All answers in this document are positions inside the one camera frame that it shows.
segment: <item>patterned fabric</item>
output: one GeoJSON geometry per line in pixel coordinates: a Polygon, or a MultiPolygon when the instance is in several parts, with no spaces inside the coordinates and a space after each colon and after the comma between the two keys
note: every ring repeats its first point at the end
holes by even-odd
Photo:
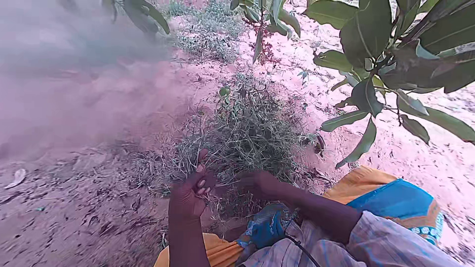
{"type": "MultiPolygon", "coordinates": [[[[325,239],[323,231],[304,220],[291,222],[286,232],[312,255],[321,267],[458,267],[436,246],[397,223],[368,211],[351,232],[347,246],[325,239]]],[[[292,241],[285,238],[255,252],[245,267],[314,267],[292,241]]]]}
{"type": "Polygon", "coordinates": [[[290,214],[284,204],[267,205],[249,221],[237,243],[243,248],[253,243],[257,248],[271,246],[285,237],[285,229],[296,216],[297,211],[290,214]]]}
{"type": "Polygon", "coordinates": [[[443,214],[421,188],[366,166],[345,175],[325,197],[390,219],[433,245],[442,236],[443,214]]]}

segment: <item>orange cloth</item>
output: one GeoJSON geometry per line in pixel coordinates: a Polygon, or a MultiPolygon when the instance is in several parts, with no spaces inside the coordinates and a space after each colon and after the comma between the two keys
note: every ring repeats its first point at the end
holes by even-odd
{"type": "MultiPolygon", "coordinates": [[[[220,239],[215,234],[203,233],[205,241],[206,255],[211,267],[234,267],[243,248],[237,242],[227,242],[220,239]]],[[[170,265],[170,255],[168,247],[160,252],[153,267],[168,267],[170,265]]]]}
{"type": "Polygon", "coordinates": [[[358,197],[395,180],[397,178],[390,174],[367,166],[360,166],[345,175],[323,196],[346,205],[358,197]]]}

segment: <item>sandy soil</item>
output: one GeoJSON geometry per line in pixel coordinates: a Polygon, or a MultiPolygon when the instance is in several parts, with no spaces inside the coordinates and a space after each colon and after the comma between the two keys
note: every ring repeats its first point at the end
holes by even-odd
{"type": "MultiPolygon", "coordinates": [[[[304,10],[287,4],[287,10],[304,10]]],[[[182,136],[182,124],[199,108],[213,108],[221,81],[238,70],[252,67],[256,76],[274,81],[273,90],[282,100],[294,99],[303,111],[310,132],[337,115],[332,106],[351,92],[343,86],[329,89],[342,80],[338,71],[316,67],[313,52],[340,50],[338,31],[297,15],[302,27],[301,38],[270,38],[275,55],[282,59],[271,65],[251,66],[250,45],[255,33],[248,31],[240,44],[241,57],[232,65],[201,65],[160,62],[124,65],[120,74],[96,73],[93,80],[71,82],[86,94],[74,95],[96,114],[107,113],[113,106],[114,117],[125,118],[123,124],[111,125],[114,139],[137,142],[143,150],[154,150],[164,160],[172,155],[175,142],[182,136]],[[297,74],[310,70],[302,85],[297,74]]],[[[177,52],[177,57],[184,57],[177,52]]],[[[420,95],[428,106],[441,109],[475,126],[474,86],[449,95],[437,92],[420,95]]],[[[98,116],[94,125],[106,123],[98,116]]],[[[421,121],[431,136],[429,146],[398,127],[392,114],[381,114],[376,142],[359,160],[365,164],[404,178],[432,194],[446,214],[442,248],[466,265],[475,262],[475,147],[441,129],[421,121]]],[[[309,167],[337,181],[349,171],[334,166],[357,144],[365,123],[341,127],[323,133],[328,145],[324,157],[311,149],[303,158],[309,167]]],[[[133,172],[130,143],[104,138],[87,139],[108,145],[80,147],[29,143],[22,153],[0,149],[0,264],[16,266],[151,266],[166,244],[167,200],[153,191],[137,187],[133,172]],[[3,189],[20,168],[27,170],[25,181],[3,189]]],[[[323,185],[315,184],[316,192],[323,185]]],[[[212,220],[204,218],[205,226],[212,220]]]]}

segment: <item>sleeve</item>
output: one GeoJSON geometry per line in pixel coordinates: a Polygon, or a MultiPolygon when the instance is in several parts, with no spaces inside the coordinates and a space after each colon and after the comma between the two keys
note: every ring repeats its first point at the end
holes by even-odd
{"type": "Polygon", "coordinates": [[[348,252],[369,267],[458,267],[453,258],[401,225],[364,211],[348,252]]]}

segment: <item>dry grass clump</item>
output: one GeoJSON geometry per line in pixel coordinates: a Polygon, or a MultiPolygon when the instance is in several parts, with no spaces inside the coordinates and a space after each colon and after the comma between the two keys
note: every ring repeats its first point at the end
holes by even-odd
{"type": "MultiPolygon", "coordinates": [[[[217,178],[215,193],[208,200],[217,219],[245,218],[265,205],[238,188],[240,172],[267,170],[295,185],[310,176],[294,161],[301,136],[293,109],[252,76],[238,73],[227,84],[219,92],[212,117],[198,113],[186,123],[187,136],[176,145],[168,167],[173,170],[168,182],[179,181],[196,169],[198,151],[208,149],[205,165],[217,178]]],[[[169,192],[167,185],[162,189],[163,194],[169,192]]]]}

